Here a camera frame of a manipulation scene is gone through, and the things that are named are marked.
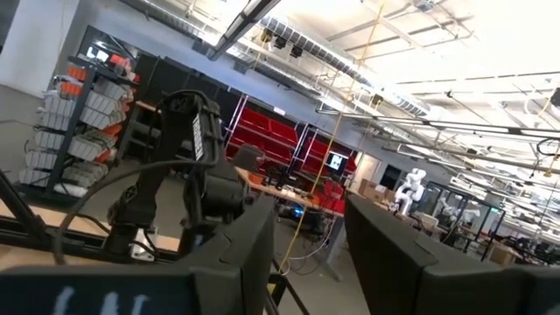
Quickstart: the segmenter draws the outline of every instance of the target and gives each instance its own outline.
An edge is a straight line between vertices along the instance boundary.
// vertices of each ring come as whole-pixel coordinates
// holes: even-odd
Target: concrete floor
[[[26,140],[33,137],[32,125],[37,121],[35,113],[40,103],[41,101],[35,97],[0,86],[0,134],[3,135],[0,137],[0,152],[2,152],[0,169],[8,172],[7,175],[12,181],[17,180],[18,170],[24,167],[24,144]],[[112,172],[122,172],[134,166],[134,162],[127,162]],[[134,177],[126,178],[101,191],[84,206],[83,213],[105,221],[108,207],[135,180]],[[181,179],[168,178],[157,194],[155,223],[162,235],[180,236],[179,222],[186,213],[182,200],[182,187]],[[53,210],[64,212],[65,209],[54,208]],[[279,256],[285,253],[293,231],[293,226],[287,222],[276,224],[275,252]],[[302,240],[298,239],[291,255],[302,256],[304,254]],[[335,262],[336,270],[344,277],[340,283],[328,276],[322,268],[318,268],[307,276],[291,272],[288,274],[288,278],[311,314],[368,314],[352,260],[346,249],[340,251]],[[316,264],[314,259],[309,259],[299,272],[305,273],[313,270]],[[288,291],[284,294],[279,309],[282,314],[300,313]]]

